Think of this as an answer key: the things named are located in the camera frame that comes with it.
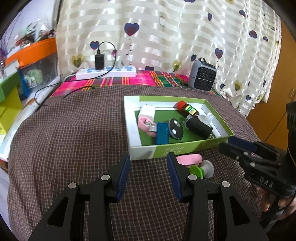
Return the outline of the green white spool stamp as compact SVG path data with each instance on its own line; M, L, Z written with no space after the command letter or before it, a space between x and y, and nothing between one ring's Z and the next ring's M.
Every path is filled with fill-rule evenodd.
M209 179L214 175L214 167L210 161L204 160L199 165L191 166L189 172L201 179Z

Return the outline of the white round lid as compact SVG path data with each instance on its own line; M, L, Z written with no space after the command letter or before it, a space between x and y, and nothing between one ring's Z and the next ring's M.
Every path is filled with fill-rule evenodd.
M206 125L210 125L213 119L215 118L215 116L212 113L207 113L206 115L203 116L203 118L204 118L204 123Z

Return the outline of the pink clip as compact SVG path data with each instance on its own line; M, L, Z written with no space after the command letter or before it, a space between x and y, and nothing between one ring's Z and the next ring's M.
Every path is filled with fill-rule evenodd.
M176 157L178 163L183 166L198 165L203 161L200 154L189 154Z
M140 130L150 137L156 136L157 125L148 116L140 115L137 125Z

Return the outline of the black rectangular device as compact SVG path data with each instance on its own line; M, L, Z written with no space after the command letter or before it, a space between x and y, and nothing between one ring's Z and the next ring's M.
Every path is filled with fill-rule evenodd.
M197 117L190 114L185 119L185 126L203 139L207 139L213 130L211 126L204 124Z

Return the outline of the black round remote fob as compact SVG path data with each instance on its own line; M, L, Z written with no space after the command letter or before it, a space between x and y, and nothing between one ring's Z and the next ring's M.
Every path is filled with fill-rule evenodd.
M184 135L182 124L177 119L172 118L169 120L168 125L170 136L175 140L181 140Z

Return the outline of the brown bottle red cap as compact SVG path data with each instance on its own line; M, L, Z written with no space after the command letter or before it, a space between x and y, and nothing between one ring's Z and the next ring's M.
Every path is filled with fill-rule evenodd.
M187 117L188 115L191 115L195 118L199 116L199 112L193 108L191 105L184 101L179 101L176 105L177 110L183 117Z

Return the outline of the blue USB device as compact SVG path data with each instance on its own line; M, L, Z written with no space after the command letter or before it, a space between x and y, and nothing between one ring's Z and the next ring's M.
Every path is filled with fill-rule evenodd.
M158 122L149 127L149 131L155 133L156 145L167 145L169 143L169 125L167 123Z

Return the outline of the white charger cube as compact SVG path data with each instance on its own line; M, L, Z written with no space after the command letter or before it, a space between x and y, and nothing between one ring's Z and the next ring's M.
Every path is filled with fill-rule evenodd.
M154 120L154 115L156 112L156 108L153 105L145 104L141 107L138 117L149 118L150 120Z

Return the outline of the wooden cabinet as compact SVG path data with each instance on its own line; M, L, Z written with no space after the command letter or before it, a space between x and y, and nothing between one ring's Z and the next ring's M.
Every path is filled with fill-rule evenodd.
M295 100L295 40L281 23L281 50L268 102L260 102L247 117L262 142L287 148L286 104Z

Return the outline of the brown checked tablecloth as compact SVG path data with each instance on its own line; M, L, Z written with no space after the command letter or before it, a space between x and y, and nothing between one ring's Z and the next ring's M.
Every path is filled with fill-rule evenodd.
M9 154L8 213L27 240L70 183L90 183L128 150L123 98L158 95L207 100L235 136L254 142L252 126L223 97L187 88L116 85L50 97L18 128ZM122 200L110 207L116 240L181 240L188 206L174 196L164 158L133 161Z

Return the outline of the grey portable heater fan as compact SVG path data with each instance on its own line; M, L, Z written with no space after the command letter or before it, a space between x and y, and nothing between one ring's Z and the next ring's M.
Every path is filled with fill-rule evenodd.
M191 89L210 91L214 85L217 69L201 57L193 62L188 86Z

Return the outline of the green white cardboard box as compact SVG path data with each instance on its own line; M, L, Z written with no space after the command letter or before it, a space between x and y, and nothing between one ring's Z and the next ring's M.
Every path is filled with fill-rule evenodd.
M234 135L205 99L125 96L124 111L132 160L211 149Z

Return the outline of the green yellow box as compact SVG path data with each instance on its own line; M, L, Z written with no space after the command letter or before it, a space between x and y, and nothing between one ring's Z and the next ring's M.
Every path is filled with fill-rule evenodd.
M21 83L19 72L1 80L1 135L5 135L16 116L22 109L18 94L18 85Z

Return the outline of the white power strip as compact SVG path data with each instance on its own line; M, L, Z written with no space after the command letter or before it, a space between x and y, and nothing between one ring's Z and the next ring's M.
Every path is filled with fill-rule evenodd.
M103 70L95 68L80 69L75 77L77 80L86 80L92 78L116 78L116 77L136 77L137 70L134 66L108 66Z

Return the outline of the black power adapter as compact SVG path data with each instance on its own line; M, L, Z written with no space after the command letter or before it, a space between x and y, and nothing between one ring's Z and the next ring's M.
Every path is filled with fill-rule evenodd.
M95 70L104 69L104 54L95 55Z

